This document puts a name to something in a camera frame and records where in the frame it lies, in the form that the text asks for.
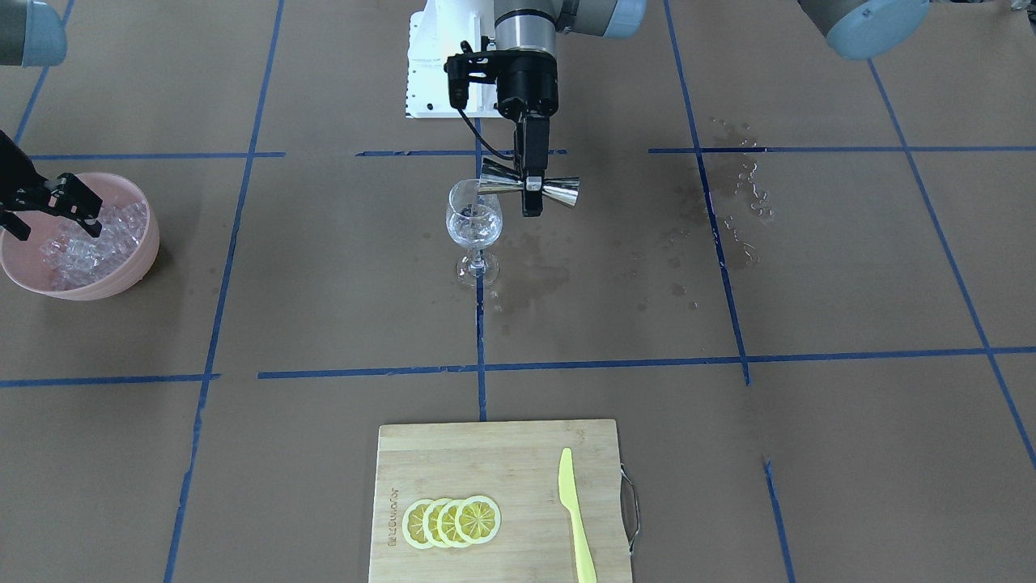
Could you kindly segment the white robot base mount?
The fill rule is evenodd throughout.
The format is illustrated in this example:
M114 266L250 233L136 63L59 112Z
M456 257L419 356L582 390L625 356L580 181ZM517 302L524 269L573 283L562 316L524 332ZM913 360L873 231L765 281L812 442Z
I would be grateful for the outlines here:
M554 56L554 22L546 16L508 16L495 23L492 1L427 1L410 16L405 114L412 118L457 118L448 96L448 57L467 41L473 49L527 49Z

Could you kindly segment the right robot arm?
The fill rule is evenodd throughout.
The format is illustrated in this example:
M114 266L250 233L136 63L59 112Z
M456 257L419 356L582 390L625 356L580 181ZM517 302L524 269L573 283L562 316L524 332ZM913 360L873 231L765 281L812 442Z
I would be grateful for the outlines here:
M1 2L1 64L46 67L62 64L67 55L66 26L45 1ZM99 237L100 196L73 173L50 180L7 133L1 133L1 226L25 242L31 226L18 213L37 211L75 222Z

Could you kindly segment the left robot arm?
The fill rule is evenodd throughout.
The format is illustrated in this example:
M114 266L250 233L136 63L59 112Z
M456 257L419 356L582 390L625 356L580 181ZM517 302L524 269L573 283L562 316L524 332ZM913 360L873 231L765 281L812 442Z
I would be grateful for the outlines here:
M929 12L928 1L799 1L798 8L826 45L862 62L903 43ZM495 1L495 109L514 123L513 167L520 182L522 214L543 211L549 130L559 110L558 37L632 37L648 1Z

